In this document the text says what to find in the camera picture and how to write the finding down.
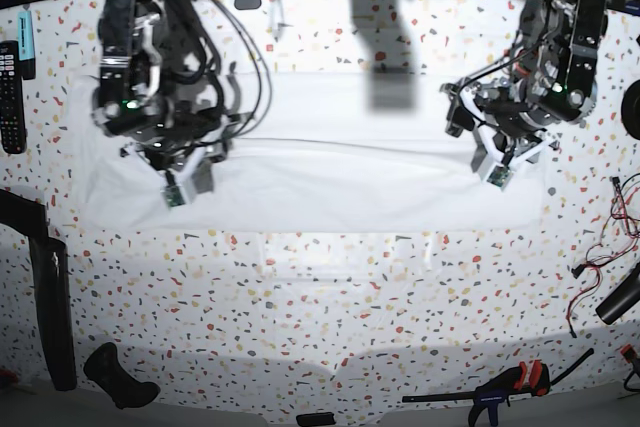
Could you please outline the white T-shirt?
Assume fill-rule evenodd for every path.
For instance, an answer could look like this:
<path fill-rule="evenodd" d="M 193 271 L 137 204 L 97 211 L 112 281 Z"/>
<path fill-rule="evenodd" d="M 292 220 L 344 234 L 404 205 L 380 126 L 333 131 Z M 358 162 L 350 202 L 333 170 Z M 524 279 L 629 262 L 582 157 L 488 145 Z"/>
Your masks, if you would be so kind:
<path fill-rule="evenodd" d="M 472 169 L 470 134 L 448 136 L 448 100 L 433 76 L 279 74 L 259 126 L 211 172 L 214 187 L 169 207 L 163 179 L 123 137 L 93 122 L 96 81 L 77 77 L 65 144 L 81 219 L 113 230 L 417 232 L 515 228 L 542 211 L 545 167 L 505 187 Z"/>

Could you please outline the black round object right edge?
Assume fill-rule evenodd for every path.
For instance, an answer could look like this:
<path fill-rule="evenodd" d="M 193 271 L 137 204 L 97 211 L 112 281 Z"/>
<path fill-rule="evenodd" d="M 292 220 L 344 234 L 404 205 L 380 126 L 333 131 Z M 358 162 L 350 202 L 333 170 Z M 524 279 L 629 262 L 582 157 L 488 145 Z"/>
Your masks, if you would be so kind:
<path fill-rule="evenodd" d="M 625 91 L 621 103 L 621 121 L 626 132 L 640 139 L 640 81 L 637 80 Z"/>

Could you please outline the black TV remote control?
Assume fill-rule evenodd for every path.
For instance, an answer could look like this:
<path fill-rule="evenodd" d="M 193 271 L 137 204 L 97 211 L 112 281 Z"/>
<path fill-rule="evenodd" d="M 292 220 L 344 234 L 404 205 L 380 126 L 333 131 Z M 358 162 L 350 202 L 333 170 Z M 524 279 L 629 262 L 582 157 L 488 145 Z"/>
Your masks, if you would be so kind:
<path fill-rule="evenodd" d="M 26 150 L 22 78 L 17 41 L 2 41 L 0 47 L 1 145 L 7 154 Z"/>

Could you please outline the terrazzo pattern table cloth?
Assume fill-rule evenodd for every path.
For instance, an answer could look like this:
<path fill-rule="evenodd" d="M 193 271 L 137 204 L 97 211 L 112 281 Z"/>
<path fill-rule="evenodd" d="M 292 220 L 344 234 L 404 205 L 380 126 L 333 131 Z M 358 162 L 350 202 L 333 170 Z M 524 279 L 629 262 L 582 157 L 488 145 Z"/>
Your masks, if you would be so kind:
<path fill-rule="evenodd" d="M 191 0 L 221 57 L 228 105 L 253 108 L 257 77 L 226 7 L 271 75 L 356 73 L 453 82 L 499 58 L 525 0 Z M 540 359 L 551 370 L 595 353 L 562 390 L 620 378 L 639 313 L 611 326 L 595 309 L 639 257 L 610 220 L 611 178 L 633 180 L 639 145 L 620 119 L 639 76 L 639 21 L 611 13 L 599 50 L 598 102 L 555 127 L 542 211 L 515 228 L 417 232 L 102 229 L 81 219 L 66 146 L 68 97 L 95 80 L 104 0 L 29 6 L 37 74 L 24 86 L 28 148 L 3 155 L 1 184 L 42 202 L 68 248 L 78 363 L 118 345 L 160 401 L 290 423 L 332 412 L 376 423 L 401 397 L 474 388 Z"/>

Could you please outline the black cylinder flashlight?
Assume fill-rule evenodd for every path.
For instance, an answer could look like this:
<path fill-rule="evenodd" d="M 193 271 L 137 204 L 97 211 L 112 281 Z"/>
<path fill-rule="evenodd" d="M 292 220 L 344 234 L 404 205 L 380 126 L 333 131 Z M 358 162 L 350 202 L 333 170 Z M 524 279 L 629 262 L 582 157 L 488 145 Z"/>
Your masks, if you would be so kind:
<path fill-rule="evenodd" d="M 596 314 L 606 325 L 612 325 L 639 302 L 639 264 L 598 305 Z"/>

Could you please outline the teal marker pen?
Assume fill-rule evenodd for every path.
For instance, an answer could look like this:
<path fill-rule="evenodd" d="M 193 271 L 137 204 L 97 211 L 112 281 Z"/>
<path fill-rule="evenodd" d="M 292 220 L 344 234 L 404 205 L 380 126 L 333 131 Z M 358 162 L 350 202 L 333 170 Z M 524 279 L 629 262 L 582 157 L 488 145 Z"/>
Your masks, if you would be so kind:
<path fill-rule="evenodd" d="M 35 42 L 31 12 L 18 13 L 18 43 L 21 76 L 24 80 L 36 77 Z"/>

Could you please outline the black game controller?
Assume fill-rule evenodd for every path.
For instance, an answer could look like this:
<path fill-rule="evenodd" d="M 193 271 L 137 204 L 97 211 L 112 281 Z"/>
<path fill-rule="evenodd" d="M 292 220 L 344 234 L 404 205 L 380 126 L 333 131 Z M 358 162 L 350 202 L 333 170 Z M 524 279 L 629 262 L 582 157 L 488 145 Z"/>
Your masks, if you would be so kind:
<path fill-rule="evenodd" d="M 117 346 L 107 342 L 98 347 L 87 359 L 83 372 L 114 402 L 118 409 L 142 408 L 160 394 L 154 382 L 141 382 L 120 365 Z"/>

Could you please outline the small orange clip right edge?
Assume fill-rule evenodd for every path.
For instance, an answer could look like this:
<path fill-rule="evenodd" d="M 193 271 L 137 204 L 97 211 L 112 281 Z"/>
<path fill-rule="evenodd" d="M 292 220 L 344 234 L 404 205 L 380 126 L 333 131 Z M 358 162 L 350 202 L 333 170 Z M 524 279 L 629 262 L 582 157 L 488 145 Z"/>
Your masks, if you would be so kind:
<path fill-rule="evenodd" d="M 621 349 L 620 353 L 622 354 L 623 358 L 627 363 L 632 363 L 637 357 L 637 354 L 634 348 L 630 344 L 627 344 L 626 346 L 624 346 Z"/>

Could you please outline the black orange bar clamp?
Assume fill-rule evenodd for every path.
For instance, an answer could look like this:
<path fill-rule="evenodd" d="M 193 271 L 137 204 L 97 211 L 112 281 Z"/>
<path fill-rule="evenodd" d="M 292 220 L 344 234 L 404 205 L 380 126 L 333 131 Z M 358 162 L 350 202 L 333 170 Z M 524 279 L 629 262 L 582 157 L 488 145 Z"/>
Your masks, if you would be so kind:
<path fill-rule="evenodd" d="M 543 397 L 549 394 L 555 385 L 571 375 L 594 353 L 594 349 L 589 348 L 555 378 L 550 377 L 549 367 L 540 360 L 535 360 L 531 368 L 528 368 L 526 363 L 520 362 L 516 367 L 501 372 L 496 377 L 472 391 L 429 395 L 405 395 L 401 398 L 401 402 L 403 404 L 412 404 L 470 400 L 473 402 L 467 418 L 467 424 L 470 427 L 476 425 L 483 412 L 488 413 L 491 426 L 498 426 L 498 412 L 501 404 L 506 403 L 510 405 L 511 397 L 516 395 Z"/>

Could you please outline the small black rectangular device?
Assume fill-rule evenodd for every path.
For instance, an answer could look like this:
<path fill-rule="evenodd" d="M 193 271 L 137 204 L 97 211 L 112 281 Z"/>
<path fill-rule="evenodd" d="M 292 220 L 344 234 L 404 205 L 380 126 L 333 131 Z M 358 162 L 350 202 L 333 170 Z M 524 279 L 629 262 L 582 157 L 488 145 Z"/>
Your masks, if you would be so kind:
<path fill-rule="evenodd" d="M 336 424 L 335 416 L 332 412 L 315 412 L 301 414 L 296 417 L 299 427 L 324 427 Z"/>

